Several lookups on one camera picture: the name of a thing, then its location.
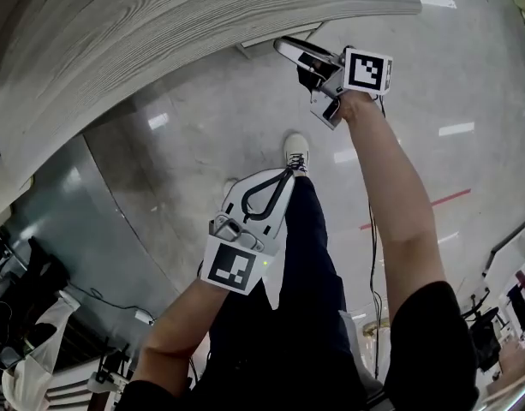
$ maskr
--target wooden surface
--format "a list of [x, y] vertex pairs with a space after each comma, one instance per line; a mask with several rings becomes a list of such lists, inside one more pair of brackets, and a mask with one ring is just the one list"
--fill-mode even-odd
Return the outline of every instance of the wooden surface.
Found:
[[110, 107], [224, 47], [316, 21], [420, 10], [420, 0], [28, 0], [0, 67], [3, 160], [23, 183]]

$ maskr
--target white sneaker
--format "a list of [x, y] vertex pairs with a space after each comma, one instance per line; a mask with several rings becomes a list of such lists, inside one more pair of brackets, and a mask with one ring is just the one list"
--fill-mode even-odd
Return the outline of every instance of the white sneaker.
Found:
[[295, 176], [308, 176], [309, 145], [300, 133], [293, 133], [283, 143], [285, 163], [294, 171]]

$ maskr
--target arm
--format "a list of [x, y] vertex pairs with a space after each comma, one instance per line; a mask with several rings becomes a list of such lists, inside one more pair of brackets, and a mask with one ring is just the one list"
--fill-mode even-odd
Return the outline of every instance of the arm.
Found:
[[341, 100], [339, 114], [348, 123], [382, 240], [393, 321], [414, 292], [445, 280], [432, 205], [415, 168], [370, 96], [352, 91]]
[[199, 279], [190, 284], [153, 326], [132, 380], [152, 382], [179, 397], [186, 390], [189, 359], [228, 293]]

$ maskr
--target black cable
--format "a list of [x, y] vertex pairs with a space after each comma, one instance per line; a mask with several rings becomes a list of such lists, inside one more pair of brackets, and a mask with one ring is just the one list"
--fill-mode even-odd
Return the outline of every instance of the black cable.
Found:
[[382, 96], [379, 96], [379, 101], [380, 101], [380, 108], [382, 109], [382, 116], [385, 117], [384, 98]]
[[198, 383], [197, 371], [195, 370], [194, 360], [192, 358], [190, 358], [190, 366], [192, 367], [192, 372], [194, 372], [195, 384], [197, 385]]
[[108, 306], [112, 306], [112, 307], [115, 307], [116, 309], [121, 309], [122, 311], [127, 311], [129, 309], [137, 309], [145, 314], [147, 314], [151, 319], [152, 321], [155, 321], [156, 318], [149, 312], [147, 311], [146, 309], [143, 309], [142, 307], [138, 307], [136, 305], [133, 305], [133, 306], [120, 306], [120, 305], [117, 305], [117, 304], [114, 304], [114, 303], [110, 303], [109, 301], [106, 301], [104, 299], [104, 296], [102, 294], [100, 294], [99, 291], [97, 291], [95, 288], [89, 288], [89, 290], [91, 291], [90, 293], [85, 291], [84, 289], [80, 288], [79, 286], [75, 286], [73, 283], [71, 282], [68, 282], [68, 285], [71, 286], [72, 288], [82, 292], [83, 294], [87, 295], [88, 297], [91, 297], [95, 300], [98, 300]]
[[379, 378], [379, 345], [380, 345], [379, 330], [380, 330], [380, 320], [382, 319], [382, 297], [380, 296], [378, 292], [374, 290], [374, 271], [376, 268], [376, 252], [378, 250], [378, 237], [377, 237], [377, 231], [376, 231], [376, 222], [374, 221], [373, 208], [371, 207], [370, 202], [368, 203], [368, 213], [371, 219], [371, 237], [373, 240], [373, 262], [371, 265], [371, 276], [369, 280], [369, 288], [371, 290], [371, 293], [373, 294], [374, 311], [376, 313], [376, 347], [375, 347], [375, 352], [374, 352], [374, 378], [378, 379]]

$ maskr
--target black sleeve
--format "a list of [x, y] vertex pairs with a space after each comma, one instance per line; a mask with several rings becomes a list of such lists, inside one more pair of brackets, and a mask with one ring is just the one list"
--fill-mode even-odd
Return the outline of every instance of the black sleeve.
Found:
[[385, 390], [397, 410], [469, 410], [477, 401], [477, 360], [447, 282], [430, 283], [399, 308], [391, 326]]
[[143, 380], [135, 380], [125, 387], [116, 411], [142, 409], [171, 409], [176, 399], [166, 389]]

